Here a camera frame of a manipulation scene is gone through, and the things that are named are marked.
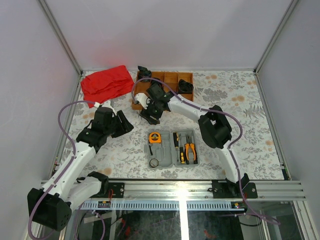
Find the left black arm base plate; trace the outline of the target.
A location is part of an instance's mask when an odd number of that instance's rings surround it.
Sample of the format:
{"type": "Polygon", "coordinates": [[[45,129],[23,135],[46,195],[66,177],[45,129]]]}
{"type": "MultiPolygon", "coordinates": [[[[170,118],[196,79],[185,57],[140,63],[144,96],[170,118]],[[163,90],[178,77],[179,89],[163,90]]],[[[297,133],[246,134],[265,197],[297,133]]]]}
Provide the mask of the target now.
{"type": "Polygon", "coordinates": [[[125,183],[124,182],[110,182],[108,185],[108,190],[103,193],[100,197],[107,199],[122,199],[125,193],[125,183]]]}

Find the black yellow phillips screwdriver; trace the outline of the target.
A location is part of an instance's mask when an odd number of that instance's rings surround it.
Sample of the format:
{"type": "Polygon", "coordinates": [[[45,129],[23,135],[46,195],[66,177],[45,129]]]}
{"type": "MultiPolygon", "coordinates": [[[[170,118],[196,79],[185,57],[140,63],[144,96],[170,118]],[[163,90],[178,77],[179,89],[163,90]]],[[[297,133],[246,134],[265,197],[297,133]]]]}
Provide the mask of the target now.
{"type": "Polygon", "coordinates": [[[177,132],[173,132],[173,144],[176,150],[177,162],[180,160],[179,136],[177,132]]]}

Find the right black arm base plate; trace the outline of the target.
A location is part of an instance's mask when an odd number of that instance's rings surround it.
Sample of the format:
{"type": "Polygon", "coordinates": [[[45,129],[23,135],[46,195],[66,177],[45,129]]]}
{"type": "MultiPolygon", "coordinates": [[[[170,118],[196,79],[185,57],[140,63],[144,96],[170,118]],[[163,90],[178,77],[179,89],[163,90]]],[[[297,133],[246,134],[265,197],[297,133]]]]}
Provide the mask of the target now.
{"type": "Polygon", "coordinates": [[[257,199],[258,192],[256,184],[247,179],[242,179],[239,183],[229,180],[213,180],[212,192],[215,199],[242,199],[241,191],[246,199],[257,199]]]}

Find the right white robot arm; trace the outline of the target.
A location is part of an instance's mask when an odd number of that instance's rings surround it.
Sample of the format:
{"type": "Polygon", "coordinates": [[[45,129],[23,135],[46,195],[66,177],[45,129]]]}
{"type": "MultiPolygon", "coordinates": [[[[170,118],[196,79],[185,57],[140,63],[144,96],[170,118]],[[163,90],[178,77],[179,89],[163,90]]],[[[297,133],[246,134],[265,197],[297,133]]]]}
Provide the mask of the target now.
{"type": "Polygon", "coordinates": [[[180,114],[198,123],[204,143],[217,149],[217,154],[225,170],[228,192],[240,197],[249,183],[248,175],[241,169],[233,151],[235,144],[243,135],[240,122],[229,113],[223,112],[218,105],[201,106],[183,97],[181,94],[165,92],[159,85],[153,84],[147,93],[137,93],[133,99],[142,106],[140,116],[151,125],[158,125],[164,111],[180,114]]]}

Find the orange tape measure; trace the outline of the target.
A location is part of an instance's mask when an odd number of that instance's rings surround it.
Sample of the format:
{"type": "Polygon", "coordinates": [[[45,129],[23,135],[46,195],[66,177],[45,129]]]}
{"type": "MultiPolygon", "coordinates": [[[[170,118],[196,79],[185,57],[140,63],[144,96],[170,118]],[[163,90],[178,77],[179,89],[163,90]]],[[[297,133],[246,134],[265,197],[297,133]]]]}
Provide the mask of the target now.
{"type": "Polygon", "coordinates": [[[162,137],[159,132],[151,132],[148,136],[148,147],[150,155],[153,155],[153,149],[160,147],[162,143],[162,137]]]}

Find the grey plastic tool case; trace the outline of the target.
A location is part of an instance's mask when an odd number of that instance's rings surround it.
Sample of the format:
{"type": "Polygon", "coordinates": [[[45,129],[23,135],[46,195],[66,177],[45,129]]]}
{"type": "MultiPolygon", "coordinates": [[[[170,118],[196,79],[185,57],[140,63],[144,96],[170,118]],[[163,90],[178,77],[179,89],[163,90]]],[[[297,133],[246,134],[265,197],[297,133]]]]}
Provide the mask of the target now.
{"type": "Polygon", "coordinates": [[[200,160],[199,160],[200,155],[199,155],[199,151],[197,150],[197,139],[196,139],[195,131],[193,129],[181,129],[181,130],[174,130],[174,131],[154,130],[154,131],[149,131],[146,134],[146,137],[147,137],[147,140],[146,140],[146,145],[144,147],[144,151],[147,154],[146,163],[149,169],[162,170],[162,169],[168,169],[171,167],[191,168],[191,167],[198,166],[200,164],[200,160]],[[150,154],[150,150],[149,150],[149,134],[152,132],[159,132],[161,135],[161,145],[153,149],[153,155],[150,154]],[[181,134],[185,164],[181,164],[180,157],[179,157],[179,162],[177,162],[177,152],[174,146],[173,132],[177,132],[178,137],[179,137],[179,134],[181,134]],[[186,162],[186,155],[185,155],[186,135],[191,135],[192,141],[195,144],[198,164],[193,164],[192,161],[189,164],[187,164],[186,162]],[[159,165],[156,168],[149,167],[149,161],[153,158],[159,161],[159,165]]]}

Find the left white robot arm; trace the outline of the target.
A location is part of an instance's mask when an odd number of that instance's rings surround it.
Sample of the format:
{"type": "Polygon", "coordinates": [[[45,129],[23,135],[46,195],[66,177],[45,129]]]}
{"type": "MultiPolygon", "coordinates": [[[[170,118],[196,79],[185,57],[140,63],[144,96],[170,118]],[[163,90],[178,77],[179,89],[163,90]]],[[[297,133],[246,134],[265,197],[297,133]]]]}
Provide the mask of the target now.
{"type": "Polygon", "coordinates": [[[61,231],[72,212],[92,196],[105,197],[110,192],[109,178],[93,171],[75,184],[87,163],[93,159],[108,138],[117,138],[133,130],[123,111],[100,106],[93,120],[77,136],[75,150],[41,188],[27,195],[29,222],[61,231]]]}

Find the orange handled pliers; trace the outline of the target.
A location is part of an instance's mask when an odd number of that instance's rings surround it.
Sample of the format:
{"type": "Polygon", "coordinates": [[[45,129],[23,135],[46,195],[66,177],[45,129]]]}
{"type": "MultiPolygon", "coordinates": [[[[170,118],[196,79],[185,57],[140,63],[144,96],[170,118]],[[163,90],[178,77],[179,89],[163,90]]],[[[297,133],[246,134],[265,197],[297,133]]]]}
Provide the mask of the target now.
{"type": "Polygon", "coordinates": [[[196,145],[193,143],[191,135],[186,135],[186,144],[184,145],[184,153],[186,157],[186,163],[189,164],[193,162],[193,164],[198,164],[198,155],[196,150],[196,145]]]}

